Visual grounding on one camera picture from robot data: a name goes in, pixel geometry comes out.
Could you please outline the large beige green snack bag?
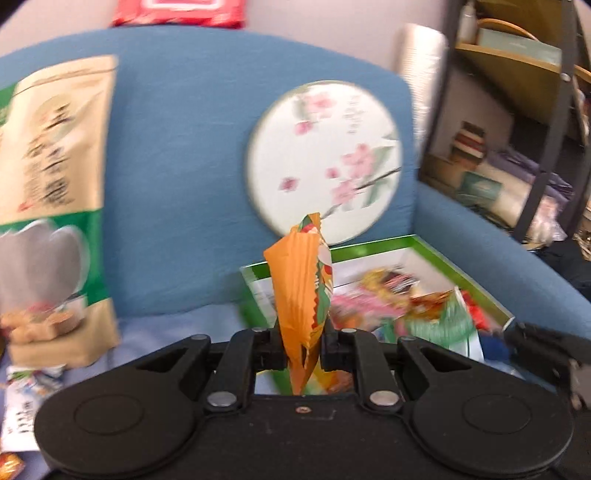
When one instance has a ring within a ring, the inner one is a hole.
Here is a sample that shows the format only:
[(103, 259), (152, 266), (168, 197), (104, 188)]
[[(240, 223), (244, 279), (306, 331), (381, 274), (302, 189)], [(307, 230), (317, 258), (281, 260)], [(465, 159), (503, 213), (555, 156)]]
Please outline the large beige green snack bag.
[(1, 93), (1, 331), (22, 367), (85, 367), (119, 342), (102, 263), (117, 66), (68, 61)]

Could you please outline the white blue snack packet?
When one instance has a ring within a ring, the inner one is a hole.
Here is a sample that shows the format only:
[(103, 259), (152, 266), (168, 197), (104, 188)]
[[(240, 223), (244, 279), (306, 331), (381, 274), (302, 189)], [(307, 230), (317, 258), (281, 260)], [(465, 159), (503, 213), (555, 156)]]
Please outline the white blue snack packet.
[(9, 366), (6, 370), (1, 447), (4, 452), (38, 451), (34, 422), (44, 401), (63, 386), (65, 366), (43, 369)]

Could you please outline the black metal shelf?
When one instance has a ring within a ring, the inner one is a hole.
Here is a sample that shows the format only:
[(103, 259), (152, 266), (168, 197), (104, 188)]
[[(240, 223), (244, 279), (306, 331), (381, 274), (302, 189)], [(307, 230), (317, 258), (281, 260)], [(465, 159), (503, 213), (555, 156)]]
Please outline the black metal shelf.
[(572, 1), (449, 1), (421, 180), (530, 249), (589, 198), (590, 59)]

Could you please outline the red chips bag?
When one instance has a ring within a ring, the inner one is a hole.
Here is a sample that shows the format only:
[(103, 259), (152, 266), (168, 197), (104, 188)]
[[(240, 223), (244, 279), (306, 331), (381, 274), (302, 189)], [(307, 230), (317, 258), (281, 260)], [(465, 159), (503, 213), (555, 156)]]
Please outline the red chips bag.
[(25, 462), (17, 454), (0, 454), (0, 480), (15, 480), (24, 468)]

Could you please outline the stack of white cups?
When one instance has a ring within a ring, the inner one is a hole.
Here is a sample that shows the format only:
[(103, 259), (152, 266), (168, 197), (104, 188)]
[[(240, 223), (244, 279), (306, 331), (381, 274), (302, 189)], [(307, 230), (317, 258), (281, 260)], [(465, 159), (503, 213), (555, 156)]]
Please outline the stack of white cups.
[(447, 52), (448, 40), (439, 30), (415, 23), (403, 28), (396, 72), (412, 94), (418, 159), (425, 153), (432, 130)]

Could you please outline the green white cardboard box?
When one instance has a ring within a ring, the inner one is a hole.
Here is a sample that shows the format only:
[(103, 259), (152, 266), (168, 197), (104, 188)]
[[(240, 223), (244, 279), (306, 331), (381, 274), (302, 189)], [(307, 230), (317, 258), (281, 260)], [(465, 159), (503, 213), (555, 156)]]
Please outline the green white cardboard box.
[[(405, 315), (397, 320), (362, 327), (342, 327), (329, 313), (335, 328), (364, 330), (385, 343), (394, 343), (402, 336), (417, 336), (481, 361), (484, 353), (478, 333), (498, 330), (514, 317), (475, 280), (416, 235), (329, 250), (332, 295), (339, 289), (362, 287), (406, 308)], [(245, 321), (254, 327), (280, 328), (266, 260), (243, 266), (239, 273), (245, 283)], [(288, 368), (276, 373), (276, 385), (281, 393), (294, 394)], [(318, 355), (314, 373), (301, 394), (344, 392), (352, 385), (353, 378), (345, 371), (325, 371)]]

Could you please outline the pink snack packet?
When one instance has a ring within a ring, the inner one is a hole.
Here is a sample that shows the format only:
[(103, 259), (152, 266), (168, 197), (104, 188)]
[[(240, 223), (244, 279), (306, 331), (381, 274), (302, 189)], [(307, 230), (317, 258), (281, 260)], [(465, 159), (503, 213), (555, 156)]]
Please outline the pink snack packet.
[(406, 308), (383, 300), (376, 293), (362, 287), (352, 287), (339, 289), (332, 295), (329, 313), (332, 320), (342, 327), (362, 327), (397, 320), (405, 315)]

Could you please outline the orange snack packet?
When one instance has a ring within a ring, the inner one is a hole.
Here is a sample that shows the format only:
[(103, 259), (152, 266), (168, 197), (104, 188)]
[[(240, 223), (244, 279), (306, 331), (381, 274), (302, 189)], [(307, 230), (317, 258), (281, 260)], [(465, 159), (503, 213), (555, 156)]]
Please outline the orange snack packet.
[(305, 216), (263, 257), (270, 269), (291, 391), (301, 395), (318, 363), (334, 292), (332, 253), (322, 236), (321, 215)]

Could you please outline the round floral fan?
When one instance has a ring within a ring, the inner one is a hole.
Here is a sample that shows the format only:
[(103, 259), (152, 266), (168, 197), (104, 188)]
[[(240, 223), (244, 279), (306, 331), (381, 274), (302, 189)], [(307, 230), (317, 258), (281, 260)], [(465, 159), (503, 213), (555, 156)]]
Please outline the round floral fan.
[(355, 239), (390, 206), (404, 149), (394, 118), (369, 91), (342, 81), (301, 85), (257, 122), (245, 154), (253, 208), (279, 235), (317, 213), (331, 245)]

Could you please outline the red wet wipes pack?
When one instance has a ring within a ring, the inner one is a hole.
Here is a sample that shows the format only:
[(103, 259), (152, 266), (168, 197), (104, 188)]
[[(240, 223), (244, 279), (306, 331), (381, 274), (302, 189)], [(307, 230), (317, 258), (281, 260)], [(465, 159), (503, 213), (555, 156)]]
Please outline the red wet wipes pack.
[(126, 25), (197, 25), (240, 29), (245, 25), (242, 0), (118, 1), (113, 27)]

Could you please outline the blue sofa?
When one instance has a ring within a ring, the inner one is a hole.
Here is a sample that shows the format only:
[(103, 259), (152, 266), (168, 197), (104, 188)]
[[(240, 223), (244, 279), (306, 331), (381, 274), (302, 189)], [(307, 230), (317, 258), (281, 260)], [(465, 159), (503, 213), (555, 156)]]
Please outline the blue sofa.
[(238, 306), (240, 268), (259, 262), (276, 240), (246, 194), (249, 134), (281, 94), (342, 80), (381, 100), (404, 149), (394, 200), (363, 241), (415, 233), (517, 320), (589, 335), (590, 304), (566, 280), (418, 180), (410, 91), (394, 73), (273, 36), (164, 26), (88, 32), (13, 52), (1, 60), (1, 82), (101, 54), (119, 61), (103, 210), (105, 276), (118, 320)]

